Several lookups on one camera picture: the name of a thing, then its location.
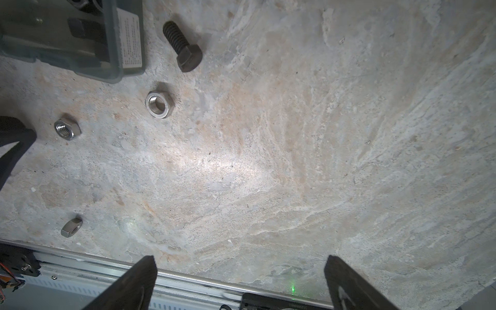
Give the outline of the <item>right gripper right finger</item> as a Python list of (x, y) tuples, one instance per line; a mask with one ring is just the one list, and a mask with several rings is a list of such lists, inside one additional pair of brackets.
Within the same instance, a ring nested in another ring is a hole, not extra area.
[(334, 309), (398, 310), (340, 257), (328, 257), (324, 276)]

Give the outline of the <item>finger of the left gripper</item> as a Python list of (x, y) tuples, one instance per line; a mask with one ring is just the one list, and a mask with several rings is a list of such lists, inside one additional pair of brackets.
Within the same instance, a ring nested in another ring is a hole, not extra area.
[(37, 139), (35, 130), (28, 129), (24, 123), (14, 117), (1, 116), (1, 147), (14, 144), (1, 156), (1, 188), (5, 185), (17, 162), (29, 150)]

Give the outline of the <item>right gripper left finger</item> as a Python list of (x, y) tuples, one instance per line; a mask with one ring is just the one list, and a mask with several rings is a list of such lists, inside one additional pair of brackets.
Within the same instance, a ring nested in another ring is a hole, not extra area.
[(148, 309), (157, 276), (158, 269), (154, 257), (145, 256), (86, 305), (84, 310)]

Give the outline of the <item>silver hex nut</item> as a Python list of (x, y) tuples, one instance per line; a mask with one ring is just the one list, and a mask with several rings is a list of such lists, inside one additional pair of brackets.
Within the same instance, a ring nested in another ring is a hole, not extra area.
[(69, 220), (61, 229), (61, 235), (66, 238), (74, 236), (82, 227), (83, 220), (81, 218), (73, 218)]
[(145, 107), (152, 117), (165, 119), (172, 114), (175, 103), (167, 92), (150, 92), (145, 99)]
[(59, 137), (71, 141), (81, 135), (81, 129), (78, 123), (71, 118), (61, 117), (54, 122), (54, 130)]

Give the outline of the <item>silver hex nut bottom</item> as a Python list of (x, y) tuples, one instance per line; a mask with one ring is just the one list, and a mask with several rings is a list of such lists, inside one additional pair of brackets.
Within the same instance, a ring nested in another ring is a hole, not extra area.
[(73, 218), (69, 220), (61, 229), (61, 235), (66, 238), (74, 236), (82, 227), (83, 220), (81, 218)]

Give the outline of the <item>black bolt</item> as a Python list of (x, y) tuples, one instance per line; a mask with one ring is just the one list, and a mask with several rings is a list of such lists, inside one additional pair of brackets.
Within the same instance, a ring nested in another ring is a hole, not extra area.
[(182, 72), (195, 70), (203, 59), (203, 52), (198, 45), (191, 45), (179, 26), (173, 21), (167, 21), (162, 30), (166, 40), (177, 54), (176, 61)]

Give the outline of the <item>grey plastic organizer box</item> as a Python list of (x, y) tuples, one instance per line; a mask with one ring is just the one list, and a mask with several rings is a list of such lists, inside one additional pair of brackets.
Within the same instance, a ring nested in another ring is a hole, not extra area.
[(1, 1), (1, 55), (115, 84), (145, 72), (142, 1)]

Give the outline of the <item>silver hex nut by box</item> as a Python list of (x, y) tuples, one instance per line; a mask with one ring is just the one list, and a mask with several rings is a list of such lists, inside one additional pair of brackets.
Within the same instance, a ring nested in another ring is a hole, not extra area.
[(152, 117), (165, 119), (172, 114), (175, 103), (167, 92), (150, 92), (145, 99), (145, 107)]

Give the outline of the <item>aluminium mounting rail frame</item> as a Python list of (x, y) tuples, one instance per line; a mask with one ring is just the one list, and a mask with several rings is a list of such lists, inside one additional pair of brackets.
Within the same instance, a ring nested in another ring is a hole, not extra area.
[(1, 241), (2, 309), (331, 309), (309, 300), (157, 268)]

